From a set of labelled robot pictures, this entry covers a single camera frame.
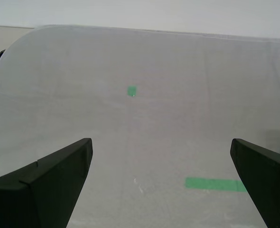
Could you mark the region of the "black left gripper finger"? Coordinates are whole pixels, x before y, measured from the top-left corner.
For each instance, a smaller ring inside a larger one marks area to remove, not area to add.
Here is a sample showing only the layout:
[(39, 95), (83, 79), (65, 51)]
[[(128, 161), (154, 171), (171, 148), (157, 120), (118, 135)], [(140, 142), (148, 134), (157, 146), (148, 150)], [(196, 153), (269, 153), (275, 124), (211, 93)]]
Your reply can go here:
[(233, 139), (230, 155), (266, 226), (280, 228), (280, 154)]
[(65, 228), (87, 178), (92, 139), (83, 138), (0, 177), (0, 228)]

